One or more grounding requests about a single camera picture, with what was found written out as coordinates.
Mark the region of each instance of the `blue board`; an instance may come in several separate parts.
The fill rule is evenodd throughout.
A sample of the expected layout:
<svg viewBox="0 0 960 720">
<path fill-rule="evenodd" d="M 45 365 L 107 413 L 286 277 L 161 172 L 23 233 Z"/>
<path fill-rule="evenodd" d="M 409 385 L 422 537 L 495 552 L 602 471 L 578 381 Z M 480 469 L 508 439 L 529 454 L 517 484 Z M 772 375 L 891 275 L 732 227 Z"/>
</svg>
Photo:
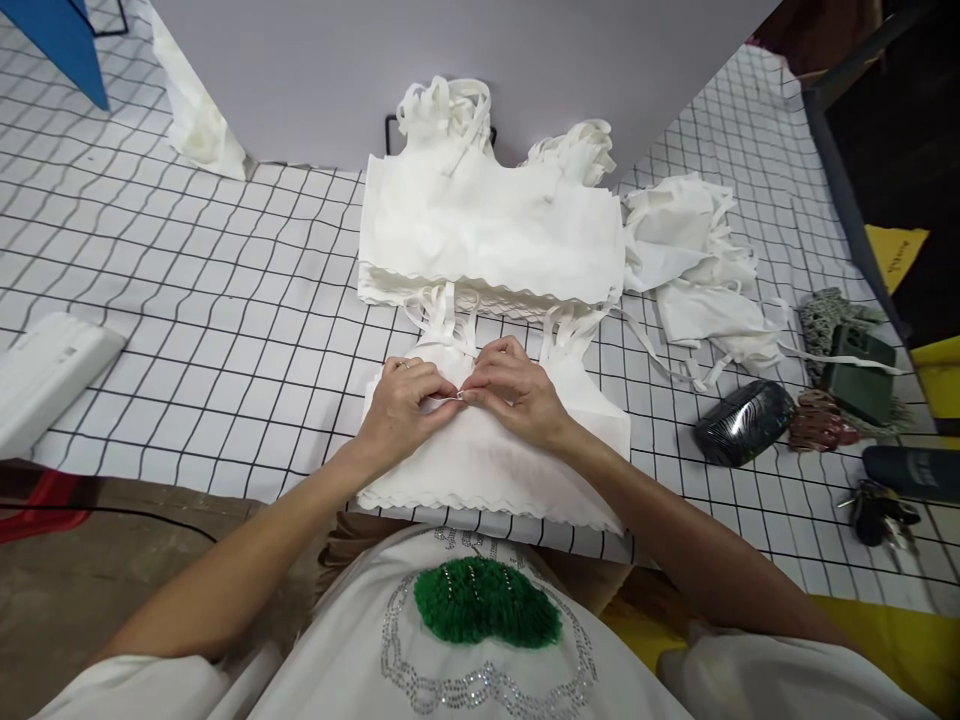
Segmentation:
<svg viewBox="0 0 960 720">
<path fill-rule="evenodd" d="M 83 0 L 0 0 L 0 12 L 97 107 L 110 109 Z"/>
</svg>

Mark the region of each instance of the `green sequin heart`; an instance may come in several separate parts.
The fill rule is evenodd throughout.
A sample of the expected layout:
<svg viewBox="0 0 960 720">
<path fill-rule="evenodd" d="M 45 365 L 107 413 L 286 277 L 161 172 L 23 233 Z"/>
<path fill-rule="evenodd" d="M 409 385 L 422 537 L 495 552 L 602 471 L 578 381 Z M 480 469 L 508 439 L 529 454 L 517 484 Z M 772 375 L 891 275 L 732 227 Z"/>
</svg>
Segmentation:
<svg viewBox="0 0 960 720">
<path fill-rule="evenodd" d="M 560 612 L 543 590 L 496 560 L 451 560 L 420 574 L 413 589 L 423 623 L 441 640 L 476 645 L 488 637 L 537 649 L 560 639 Z"/>
</svg>

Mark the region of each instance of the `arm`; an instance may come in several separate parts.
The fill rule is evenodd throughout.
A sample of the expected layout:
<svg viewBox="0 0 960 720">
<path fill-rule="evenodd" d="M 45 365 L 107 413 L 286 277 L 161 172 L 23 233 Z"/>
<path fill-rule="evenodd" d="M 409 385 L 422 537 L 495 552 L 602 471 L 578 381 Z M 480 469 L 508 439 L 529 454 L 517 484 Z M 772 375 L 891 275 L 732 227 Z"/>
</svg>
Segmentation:
<svg viewBox="0 0 960 720">
<path fill-rule="evenodd" d="M 465 407 L 450 401 L 424 414 L 420 401 L 431 394 L 456 388 L 433 363 L 390 358 L 357 437 L 160 588 L 91 664 L 117 655 L 222 657 L 334 513 Z"/>
<path fill-rule="evenodd" d="M 490 387 L 509 388 L 515 402 L 504 402 L 502 391 Z M 515 338 L 484 348 L 463 391 L 465 401 L 486 408 L 596 488 L 640 547 L 714 624 L 856 649 L 776 565 L 574 421 L 546 372 Z"/>
</svg>

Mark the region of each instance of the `black and white grid sheet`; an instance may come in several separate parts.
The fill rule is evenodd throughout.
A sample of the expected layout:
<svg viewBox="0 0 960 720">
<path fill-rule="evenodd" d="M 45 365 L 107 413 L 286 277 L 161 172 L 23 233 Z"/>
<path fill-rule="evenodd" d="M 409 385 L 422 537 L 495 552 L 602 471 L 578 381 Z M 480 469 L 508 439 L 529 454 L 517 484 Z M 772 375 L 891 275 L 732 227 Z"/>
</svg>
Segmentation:
<svg viewBox="0 0 960 720">
<path fill-rule="evenodd" d="M 115 23 L 115 7 L 105 0 L 94 8 L 94 26 Z M 403 312 L 357 299 L 363 174 L 260 165 L 239 183 L 192 169 L 164 140 L 164 78 L 147 23 L 136 8 L 129 14 L 129 37 L 98 41 L 109 115 L 9 22 L 0 24 L 0 349 L 58 310 L 129 338 L 30 459 L 272 502 L 356 433 L 368 380 L 386 356 L 412 348 L 418 331 Z M 741 48 L 620 190 L 694 171 L 734 189 L 734 242 L 760 258 L 755 298 L 796 307 L 811 290 L 837 286 L 878 307 L 850 262 L 799 84 L 778 58 Z M 666 345 L 656 304 L 624 303 L 680 370 L 690 351 Z M 884 333 L 901 345 L 889 325 Z M 537 356 L 537 325 L 479 319 L 479 346 L 506 334 Z M 792 342 L 801 347 L 802 339 L 792 333 Z M 703 366 L 717 359 L 709 346 L 694 356 Z M 585 364 L 630 413 L 634 465 L 740 534 L 801 588 L 960 616 L 960 509 L 920 507 L 919 558 L 901 553 L 902 572 L 885 548 L 857 542 L 846 510 L 835 509 L 864 477 L 867 443 L 797 455 L 780 442 L 744 468 L 709 466 L 691 427 L 752 377 L 731 367 L 711 395 L 694 394 L 663 377 L 612 318 Z M 806 383 L 794 359 L 769 377 L 793 395 Z M 916 376 L 897 378 L 896 389 L 917 416 L 902 442 L 926 444 L 934 428 Z M 383 514 L 641 560 L 629 535 L 503 513 Z"/>
</svg>

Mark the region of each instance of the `white foam block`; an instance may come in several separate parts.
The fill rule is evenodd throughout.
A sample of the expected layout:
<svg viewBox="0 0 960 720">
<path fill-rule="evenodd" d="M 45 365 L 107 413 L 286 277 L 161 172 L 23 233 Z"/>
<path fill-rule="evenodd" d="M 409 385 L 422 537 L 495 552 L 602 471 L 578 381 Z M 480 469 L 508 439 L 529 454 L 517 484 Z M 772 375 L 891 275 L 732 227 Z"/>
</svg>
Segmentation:
<svg viewBox="0 0 960 720">
<path fill-rule="evenodd" d="M 0 357 L 0 459 L 27 453 L 125 343 L 66 313 L 24 333 Z"/>
</svg>

